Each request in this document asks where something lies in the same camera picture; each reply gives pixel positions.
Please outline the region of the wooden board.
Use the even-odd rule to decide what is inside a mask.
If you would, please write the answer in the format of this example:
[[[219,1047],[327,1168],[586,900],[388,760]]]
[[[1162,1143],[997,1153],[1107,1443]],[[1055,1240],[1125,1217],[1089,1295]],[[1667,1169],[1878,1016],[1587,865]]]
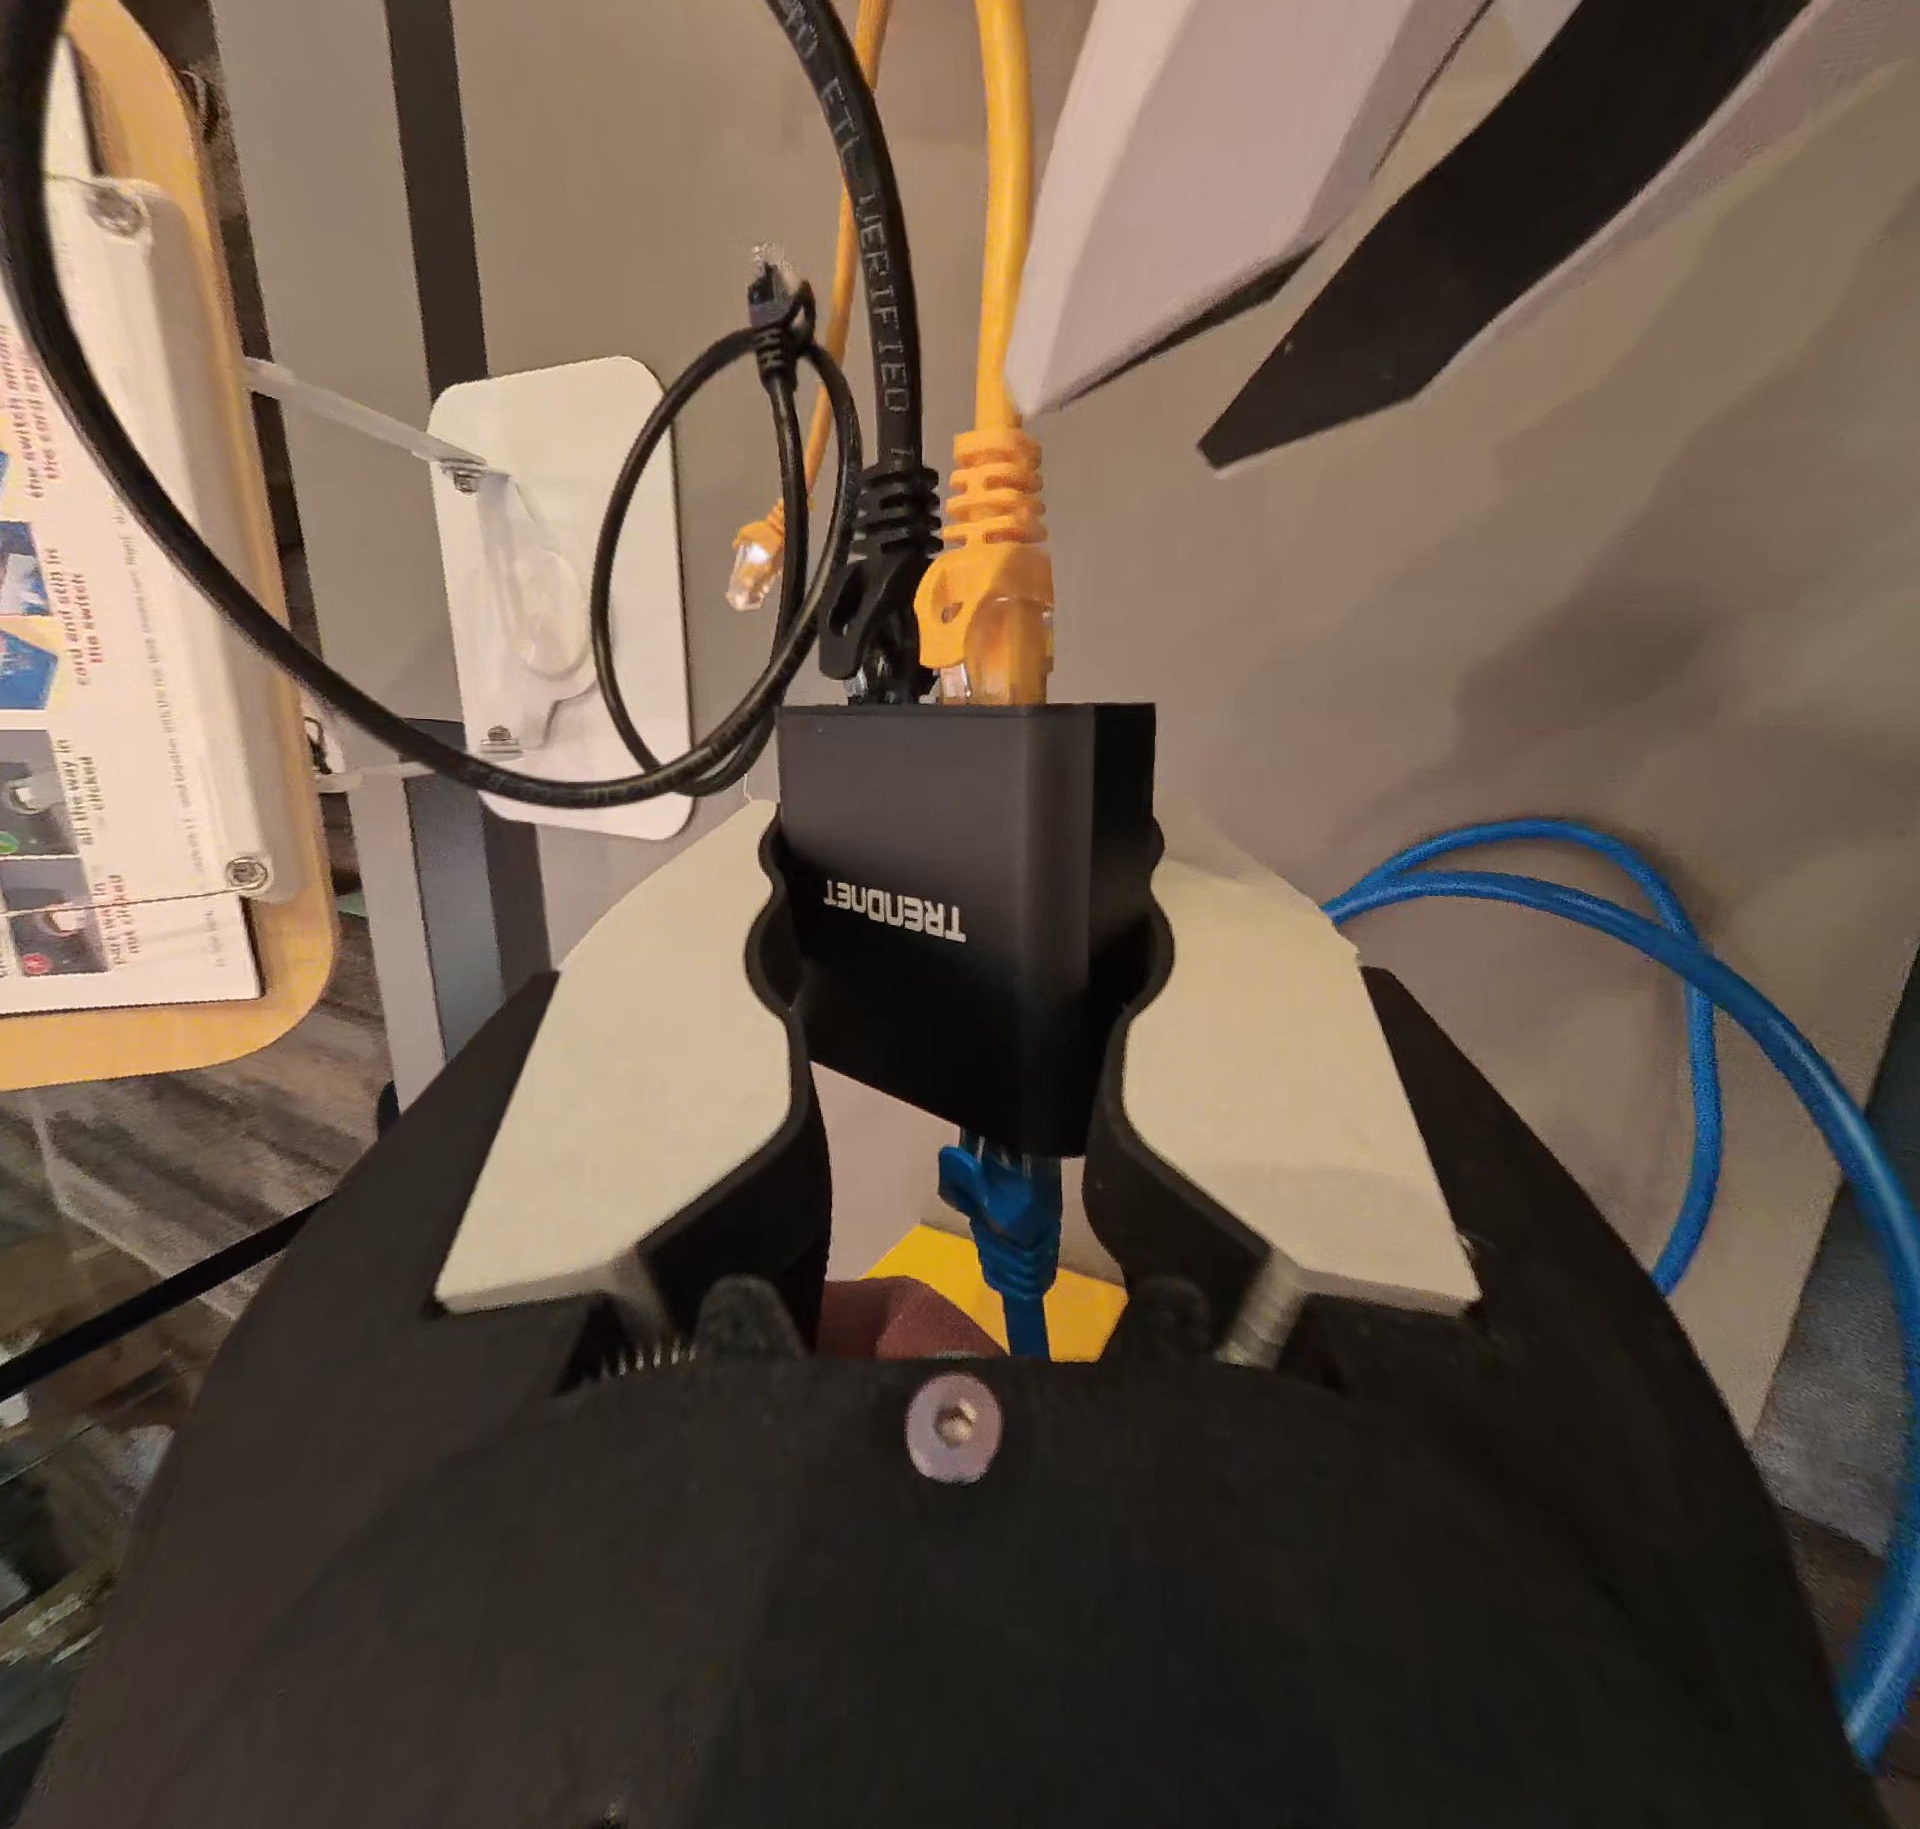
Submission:
[[[72,41],[83,60],[108,172],[160,186],[187,219],[213,325],[215,397],[234,459],[243,465],[248,544],[234,555],[215,551],[276,620],[286,620],[286,585],[244,383],[219,211],[188,97],[156,41],[121,0],[72,0],[63,12],[60,41]],[[275,760],[293,802],[293,864],[300,870],[300,891],[261,914],[259,946],[271,978],[265,996],[254,1003],[150,1005],[5,1019],[7,1093],[188,1072],[243,1059],[298,1026],[321,1001],[338,945],[332,896],[327,890],[321,800],[306,760],[295,689],[259,654],[258,657],[272,680]]]

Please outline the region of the black tape strip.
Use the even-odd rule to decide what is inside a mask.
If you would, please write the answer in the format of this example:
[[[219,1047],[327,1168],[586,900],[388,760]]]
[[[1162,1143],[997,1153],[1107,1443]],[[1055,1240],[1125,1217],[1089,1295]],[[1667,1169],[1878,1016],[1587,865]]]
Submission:
[[[450,0],[381,0],[411,235],[427,399],[489,373]],[[420,1038],[394,1054],[415,1098],[547,957],[533,843],[467,788],[403,784],[423,936]]]

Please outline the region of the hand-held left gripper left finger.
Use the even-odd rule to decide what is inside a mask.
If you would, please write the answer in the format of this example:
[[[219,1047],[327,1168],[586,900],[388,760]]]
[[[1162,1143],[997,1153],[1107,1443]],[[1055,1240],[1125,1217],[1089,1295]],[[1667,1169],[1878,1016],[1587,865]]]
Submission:
[[[834,1186],[778,810],[745,805],[573,949],[436,1283],[452,1316],[607,1301],[643,1344],[770,1285],[817,1347]]]

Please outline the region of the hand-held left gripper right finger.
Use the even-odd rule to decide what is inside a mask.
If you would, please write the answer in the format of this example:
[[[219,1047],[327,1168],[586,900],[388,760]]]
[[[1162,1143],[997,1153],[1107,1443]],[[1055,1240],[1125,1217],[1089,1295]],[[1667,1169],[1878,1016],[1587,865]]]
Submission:
[[[1270,872],[1163,857],[1083,1202],[1152,1325],[1280,1362],[1317,1301],[1456,1323],[1482,1285],[1354,949]]]

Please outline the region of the yellow plastic bin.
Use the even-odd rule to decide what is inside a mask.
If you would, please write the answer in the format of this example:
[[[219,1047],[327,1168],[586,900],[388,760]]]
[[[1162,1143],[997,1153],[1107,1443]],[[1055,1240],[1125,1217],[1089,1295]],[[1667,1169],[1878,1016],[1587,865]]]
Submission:
[[[975,1336],[1010,1352],[1006,1302],[979,1265],[975,1243],[964,1231],[920,1224],[907,1229],[860,1281],[915,1283],[963,1314]],[[1118,1283],[1060,1269],[1044,1295],[1044,1322],[1052,1360],[1093,1362],[1114,1335],[1125,1307]]]

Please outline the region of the black network switch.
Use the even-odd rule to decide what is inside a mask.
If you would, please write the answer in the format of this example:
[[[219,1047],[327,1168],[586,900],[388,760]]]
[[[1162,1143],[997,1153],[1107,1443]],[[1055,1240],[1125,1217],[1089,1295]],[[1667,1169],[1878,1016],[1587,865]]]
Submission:
[[[1145,982],[1155,751],[1152,704],[783,712],[812,1061],[990,1143],[1083,1157]]]

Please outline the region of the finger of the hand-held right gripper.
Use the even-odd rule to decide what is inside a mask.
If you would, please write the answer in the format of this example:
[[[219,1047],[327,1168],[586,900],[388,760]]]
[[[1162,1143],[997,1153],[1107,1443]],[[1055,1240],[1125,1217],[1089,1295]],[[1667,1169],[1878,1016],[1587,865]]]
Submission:
[[[1356,208],[1493,0],[1096,0],[1006,379],[1064,409],[1265,299]]]
[[[1582,0],[1204,432],[1218,471],[1404,407],[1917,42],[1917,0]]]

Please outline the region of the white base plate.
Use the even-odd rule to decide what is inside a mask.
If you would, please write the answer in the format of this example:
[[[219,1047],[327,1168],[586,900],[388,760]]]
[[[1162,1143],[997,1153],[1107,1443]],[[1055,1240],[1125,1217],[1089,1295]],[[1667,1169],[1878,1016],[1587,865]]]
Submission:
[[[432,412],[428,430],[525,480],[590,603],[593,553],[615,474],[660,399],[660,379],[634,357],[579,359],[448,387]],[[436,474],[436,529],[452,520],[460,506],[463,499]],[[691,745],[691,666],[672,443],[659,446],[621,522],[608,595],[621,701],[649,751],[674,760]],[[471,656],[456,652],[452,624],[450,646],[458,721],[467,739],[474,666]],[[591,640],[586,681],[587,692],[557,710],[547,750],[494,764],[559,784],[637,774],[639,763],[601,696]]]

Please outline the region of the clear acrylic stand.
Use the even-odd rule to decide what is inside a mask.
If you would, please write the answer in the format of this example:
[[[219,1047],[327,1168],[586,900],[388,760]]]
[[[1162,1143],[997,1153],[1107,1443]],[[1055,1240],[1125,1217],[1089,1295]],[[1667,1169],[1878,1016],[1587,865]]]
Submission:
[[[276,363],[243,371],[250,395],[402,449],[463,499],[437,534],[455,646],[474,666],[469,748],[497,764],[547,750],[557,710],[587,692],[587,600],[525,480]]]

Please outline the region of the printed instruction sheet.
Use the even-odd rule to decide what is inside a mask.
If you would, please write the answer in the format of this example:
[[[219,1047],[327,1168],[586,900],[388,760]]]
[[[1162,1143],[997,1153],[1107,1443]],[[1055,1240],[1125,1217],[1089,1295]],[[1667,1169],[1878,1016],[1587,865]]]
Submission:
[[[83,60],[50,89],[46,205],[67,310],[204,543],[247,548],[187,219],[112,176]],[[272,680],[128,510],[14,295],[2,322],[7,1022],[261,1001],[261,914],[300,891]]]

